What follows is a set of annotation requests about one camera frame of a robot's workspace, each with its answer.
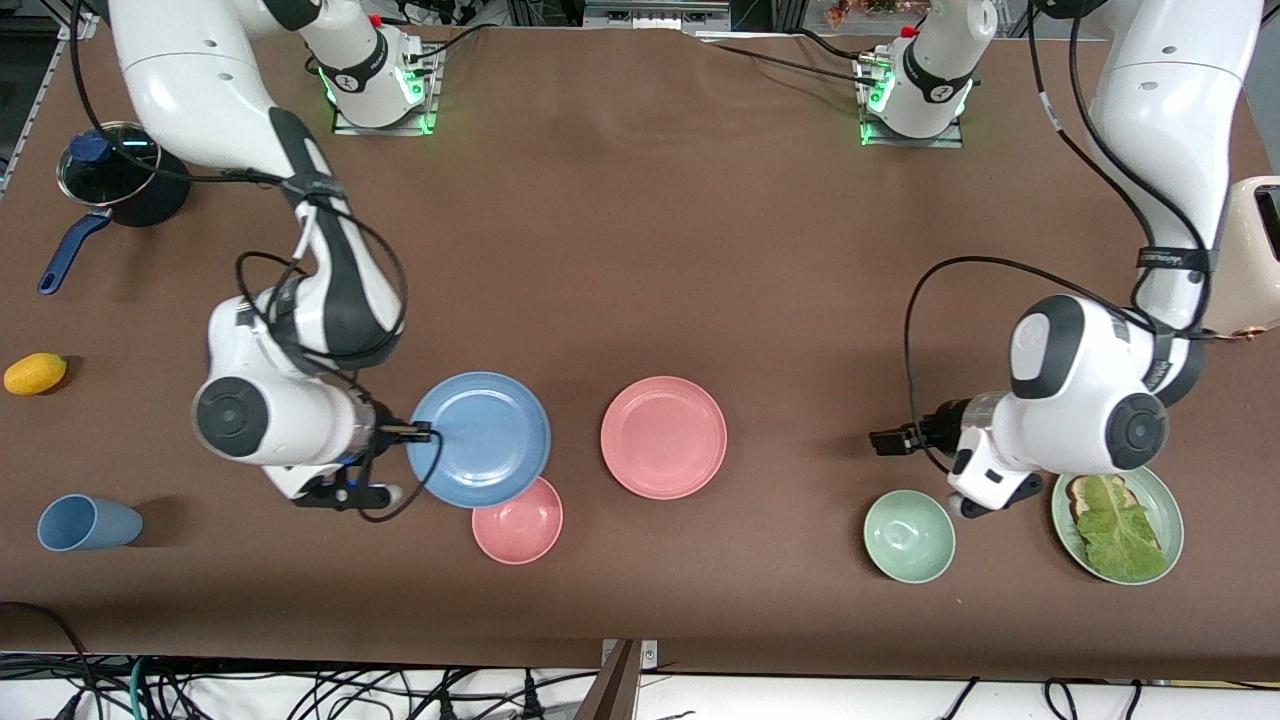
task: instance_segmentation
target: blue cup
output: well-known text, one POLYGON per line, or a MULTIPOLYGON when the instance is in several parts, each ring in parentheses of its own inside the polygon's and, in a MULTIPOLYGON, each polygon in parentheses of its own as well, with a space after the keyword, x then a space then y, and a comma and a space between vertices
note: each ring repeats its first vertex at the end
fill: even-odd
POLYGON ((87 495, 59 497, 36 525, 40 544, 54 552, 119 547, 141 533, 142 515, 136 510, 87 495))

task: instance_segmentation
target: bread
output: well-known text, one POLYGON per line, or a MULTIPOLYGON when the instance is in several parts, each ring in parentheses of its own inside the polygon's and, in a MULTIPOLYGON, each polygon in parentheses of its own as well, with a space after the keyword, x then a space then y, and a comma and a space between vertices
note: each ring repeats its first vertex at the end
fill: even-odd
MULTIPOLYGON (((1084 500, 1084 480, 1096 477, 1098 475, 1082 475, 1071 480, 1071 484, 1066 486, 1066 497, 1071 501, 1071 518, 1075 519, 1076 523, 1080 521, 1080 515, 1083 515, 1089 510, 1089 503, 1088 501, 1084 500)), ((1138 505, 1140 505, 1138 502, 1138 496, 1133 495, 1133 491, 1129 489, 1129 486, 1125 484, 1124 478, 1121 478, 1120 475, 1102 475, 1102 477, 1110 478, 1114 483, 1120 486, 1121 492, 1124 492, 1125 507, 1137 507, 1138 505)), ((1156 550, 1160 550, 1160 541, 1153 539, 1151 541, 1151 543, 1156 546, 1156 550)))

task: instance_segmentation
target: blue plate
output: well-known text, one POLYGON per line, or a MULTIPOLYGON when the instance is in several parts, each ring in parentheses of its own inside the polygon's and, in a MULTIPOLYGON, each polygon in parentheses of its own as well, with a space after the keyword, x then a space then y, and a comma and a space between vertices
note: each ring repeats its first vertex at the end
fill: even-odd
MULTIPOLYGON (((415 421, 444 436, 444 456, 426 489, 458 507, 492 507, 534 484, 552 451, 552 425, 538 397, 498 373, 463 373, 431 388, 415 421)), ((435 460, 434 442, 408 446, 421 482, 435 460)))

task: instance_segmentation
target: green plate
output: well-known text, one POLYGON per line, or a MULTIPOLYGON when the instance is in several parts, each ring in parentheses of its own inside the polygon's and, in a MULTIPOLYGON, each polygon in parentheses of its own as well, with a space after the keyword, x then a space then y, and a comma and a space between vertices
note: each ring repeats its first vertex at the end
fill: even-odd
POLYGON ((1117 474, 1124 478, 1125 486, 1133 491, 1138 502, 1147 509, 1147 520, 1151 523, 1151 529, 1156 532, 1156 539, 1160 541, 1160 548, 1165 552, 1165 560, 1167 561, 1164 573, 1147 580, 1132 583, 1108 578, 1089 568, 1084 556, 1084 539, 1075 530, 1075 519, 1071 518, 1071 498, 1066 495, 1066 486, 1071 484, 1071 480, 1079 475, 1062 475, 1057 479, 1057 484, 1053 486, 1053 529, 1057 530, 1057 537, 1062 541, 1062 547, 1066 548, 1066 552, 1080 564, 1080 568, 1084 568, 1093 575, 1119 585, 1146 585, 1155 583, 1167 575, 1174 569, 1174 565, 1178 564, 1178 559, 1183 556, 1183 512, 1178 509, 1174 493, 1169 492, 1169 487, 1151 470, 1139 468, 1117 474))
POLYGON ((877 568, 911 584, 942 575, 956 553, 956 530, 947 511, 914 489, 884 493, 872 505, 863 542, 877 568))

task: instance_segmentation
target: yellow lemon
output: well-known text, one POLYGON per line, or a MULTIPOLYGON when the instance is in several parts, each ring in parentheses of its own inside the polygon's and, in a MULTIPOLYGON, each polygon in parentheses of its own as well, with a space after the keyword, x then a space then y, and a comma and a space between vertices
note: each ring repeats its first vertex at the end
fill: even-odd
POLYGON ((37 395, 61 382, 65 374, 65 357, 36 352, 9 365, 4 372, 4 388, 14 395, 37 395))

